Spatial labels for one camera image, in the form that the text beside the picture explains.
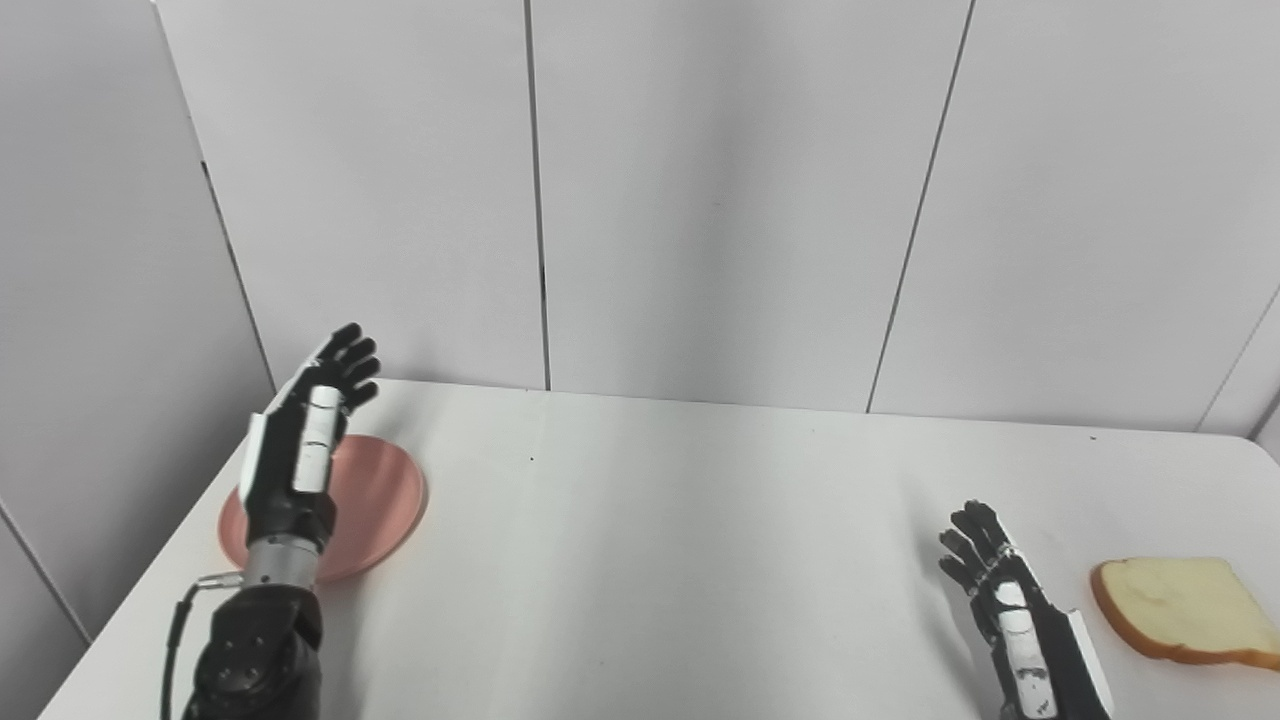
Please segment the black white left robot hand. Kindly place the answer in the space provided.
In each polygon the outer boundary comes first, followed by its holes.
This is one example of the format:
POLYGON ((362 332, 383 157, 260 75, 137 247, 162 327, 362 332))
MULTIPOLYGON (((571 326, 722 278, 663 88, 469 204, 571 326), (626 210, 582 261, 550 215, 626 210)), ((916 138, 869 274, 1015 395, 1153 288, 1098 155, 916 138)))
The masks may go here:
POLYGON ((239 501, 246 544, 294 537, 324 551, 337 524, 332 459, 349 416, 378 396, 376 342, 357 323, 334 331, 250 419, 239 501))

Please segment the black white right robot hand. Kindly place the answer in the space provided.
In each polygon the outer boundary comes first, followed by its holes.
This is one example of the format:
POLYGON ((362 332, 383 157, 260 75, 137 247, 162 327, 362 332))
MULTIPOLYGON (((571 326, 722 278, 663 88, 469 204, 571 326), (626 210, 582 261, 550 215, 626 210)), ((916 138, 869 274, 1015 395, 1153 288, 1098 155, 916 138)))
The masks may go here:
POLYGON ((965 592, 989 647, 1001 719, 1111 719, 1105 671, 1082 614, 1044 593, 997 512, 966 501, 940 533, 940 569, 965 592))

